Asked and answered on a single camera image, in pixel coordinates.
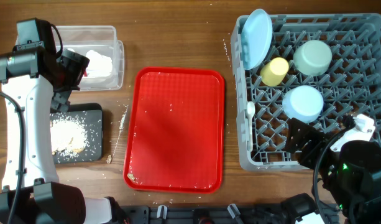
gray plastic basket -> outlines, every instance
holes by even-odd
[[[283,152],[288,118],[283,112],[284,94],[299,85],[317,88],[324,98],[323,112],[312,124],[323,132],[339,130],[338,119],[358,111],[377,123],[374,141],[381,145],[381,15],[311,14],[272,15],[273,38],[260,67],[244,70],[241,31],[248,16],[237,19],[231,36],[232,69],[237,86],[237,137],[240,165],[245,170],[299,170],[297,153]],[[333,60],[321,76],[302,75],[292,61],[294,51],[308,40],[326,42]],[[289,61],[290,70],[279,86],[261,82],[261,68],[275,57]],[[252,119],[253,148],[249,140],[247,102],[255,103]]]

wooden table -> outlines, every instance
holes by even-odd
[[[310,170],[246,172],[240,167],[235,84],[224,43],[229,45],[236,19],[257,8],[265,9],[269,14],[381,13],[380,0],[15,2],[10,0],[0,3],[0,54],[12,49],[17,37],[16,22],[21,19],[38,17],[55,25],[112,25],[117,29],[117,37],[125,48],[123,87],[118,91],[74,93],[70,98],[72,103],[95,102],[103,107],[106,120],[104,156],[98,162],[59,165],[57,171],[61,183],[80,188],[84,196],[113,196],[121,205],[148,206],[154,206],[153,202],[171,205],[171,199],[171,206],[271,203],[303,192],[310,193]],[[215,193],[199,198],[200,195],[193,194],[139,192],[124,183],[122,166],[127,147],[129,115],[119,139],[118,121],[124,112],[123,105],[131,107],[137,72],[146,66],[208,68],[218,71],[225,78],[224,123],[228,126],[225,125],[224,130],[224,178],[221,188]],[[0,192],[6,164],[6,136],[6,108],[0,98]],[[114,150],[116,153],[112,163],[107,164],[107,156]],[[325,190],[321,190],[321,198],[331,201],[330,194]]]

clear plastic container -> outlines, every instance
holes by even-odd
[[[92,60],[80,83],[81,91],[118,90],[124,80],[124,45],[117,40],[116,28],[113,26],[57,26],[62,37],[63,48],[87,56],[91,50],[100,57],[111,59],[109,66],[93,66],[99,60]],[[60,49],[58,35],[53,31],[57,50]]]

dish rack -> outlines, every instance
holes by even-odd
[[[324,133],[340,130],[339,121],[351,111],[364,113],[376,122],[373,141],[381,146],[381,15],[300,14],[272,15],[273,37],[262,64],[244,70],[241,31],[248,16],[237,19],[231,36],[232,69],[237,91],[237,137],[240,165],[245,170],[300,170],[294,154],[283,151],[288,117],[283,112],[285,93],[309,85],[323,96],[319,118],[310,123]],[[328,71],[318,77],[301,74],[294,66],[295,50],[309,40],[322,40],[333,53]],[[288,60],[290,69],[275,87],[261,82],[260,70],[275,57]],[[252,149],[248,149],[249,128],[245,109],[255,104],[252,118]]]

plastic crate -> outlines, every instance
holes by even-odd
[[[287,140],[288,118],[283,112],[284,94],[300,85],[317,88],[324,98],[319,118],[311,123],[323,132],[338,131],[337,120],[351,111],[372,117],[377,129],[374,141],[381,145],[381,15],[311,14],[272,15],[273,37],[262,64],[244,70],[241,31],[248,16],[237,19],[231,36],[232,69],[237,86],[237,137],[240,165],[245,170],[306,169],[297,154],[282,151]],[[333,59],[321,76],[302,75],[292,61],[294,51],[308,40],[326,42]],[[282,83],[265,86],[261,68],[274,57],[289,61],[290,70]],[[248,149],[247,102],[255,103],[252,119],[253,147]]]

